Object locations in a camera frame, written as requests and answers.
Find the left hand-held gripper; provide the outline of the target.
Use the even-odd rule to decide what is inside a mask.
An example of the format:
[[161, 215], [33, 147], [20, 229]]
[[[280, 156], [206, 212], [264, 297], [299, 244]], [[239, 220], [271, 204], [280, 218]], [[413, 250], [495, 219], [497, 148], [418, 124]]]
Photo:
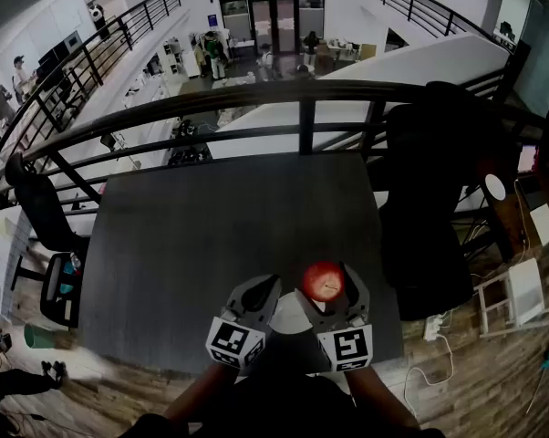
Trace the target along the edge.
[[[255, 276], [237, 286], [226, 309], [214, 317], [205, 341], [212, 360], [237, 370], [248, 369], [264, 352], [270, 320], [282, 289], [279, 275]], [[236, 312], [257, 312], [243, 317]]]

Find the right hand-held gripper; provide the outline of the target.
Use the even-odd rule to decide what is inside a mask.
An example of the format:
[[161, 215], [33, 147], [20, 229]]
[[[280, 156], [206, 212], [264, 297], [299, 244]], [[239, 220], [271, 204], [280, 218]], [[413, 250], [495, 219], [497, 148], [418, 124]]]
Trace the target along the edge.
[[373, 359], [368, 287], [351, 266], [341, 262], [340, 267], [347, 297], [346, 320], [343, 292], [334, 300], [319, 302], [302, 290], [295, 290], [295, 296], [315, 332], [319, 348], [316, 373], [358, 370], [369, 366]]

